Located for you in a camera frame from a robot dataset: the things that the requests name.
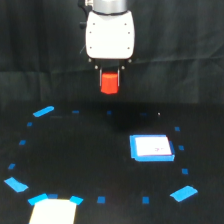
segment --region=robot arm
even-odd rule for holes
[[[85,6],[90,6],[87,15]],[[80,23],[86,29],[86,53],[99,71],[101,92],[118,92],[122,70],[131,62],[135,44],[135,29],[132,13],[127,9],[127,0],[79,0],[78,6],[85,11],[87,21]],[[116,72],[104,71],[104,63],[117,60]]]

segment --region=blue tape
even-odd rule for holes
[[[171,149],[171,152],[173,155],[175,155],[175,150],[174,150],[174,147],[173,147],[173,143],[171,141],[169,141],[170,143],[170,149]]]
[[[182,169],[182,174],[188,175],[188,169]]]
[[[77,204],[77,205],[80,205],[82,202],[83,202],[83,199],[82,198],[78,198],[78,197],[75,197],[75,196],[72,196],[70,198],[70,201]]]
[[[149,204],[149,197],[143,197],[142,204]]]
[[[196,193],[198,193],[198,191],[196,189],[194,189],[193,187],[190,187],[190,186],[186,186],[186,187],[174,192],[170,196],[173,197],[176,201],[181,202]]]
[[[28,122],[28,123],[27,123],[27,127],[31,127],[32,125],[33,125],[32,122]]]
[[[140,113],[140,115],[146,117],[147,113]]]
[[[183,145],[178,145],[179,150],[184,151],[184,146]]]
[[[41,195],[38,195],[34,198],[29,199],[28,202],[31,205],[35,205],[37,202],[43,201],[45,199],[48,199],[47,195],[46,194],[41,194]]]
[[[58,198],[58,195],[57,194],[48,194],[47,197],[49,199],[57,199]]]
[[[173,143],[169,141],[172,155],[138,156],[135,138],[139,137],[166,137],[166,135],[132,135],[130,136],[131,158],[138,162],[172,162],[175,158]]]
[[[26,140],[21,140],[20,142],[19,142],[19,145],[25,145],[26,144]]]
[[[9,170],[12,170],[12,169],[15,167],[15,165],[16,165],[16,164],[11,163],[11,164],[9,165],[8,169],[9,169]]]
[[[98,197],[98,199],[97,199],[98,204],[105,204],[105,202],[106,202],[105,197],[103,197],[103,196]]]
[[[11,187],[17,193],[18,192],[23,192],[23,191],[25,191],[28,188],[28,186],[26,186],[25,184],[22,184],[22,183],[18,182],[13,177],[11,177],[11,178],[9,178],[7,180],[4,180],[4,182],[6,184],[8,184],[9,187]]]
[[[180,131],[180,127],[175,127],[175,131]]]
[[[46,108],[44,108],[44,109],[42,109],[42,110],[39,110],[39,111],[33,113],[33,115],[34,115],[35,117],[40,117],[40,116],[42,116],[42,115],[44,115],[44,114],[47,114],[47,113],[51,112],[52,110],[54,110],[54,107],[49,106],[49,107],[46,107]]]

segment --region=black backdrop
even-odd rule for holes
[[[136,62],[100,93],[74,0],[0,1],[0,101],[224,102],[224,1],[129,0]]]

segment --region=white paper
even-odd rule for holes
[[[75,211],[69,200],[46,199],[35,204],[29,224],[73,224]]]
[[[138,137],[135,141],[138,156],[172,155],[167,137]]]

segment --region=black table surface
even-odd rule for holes
[[[55,109],[33,116],[46,106]],[[132,159],[129,136],[135,134],[167,135],[174,162]],[[0,117],[0,223],[28,224],[33,207],[27,200],[43,193],[83,198],[75,224],[223,223],[223,160],[223,106],[12,103]],[[11,163],[16,166],[8,170]],[[4,183],[10,177],[29,188],[16,193]],[[182,202],[170,197],[185,186],[198,193]],[[144,196],[149,204],[142,204]]]

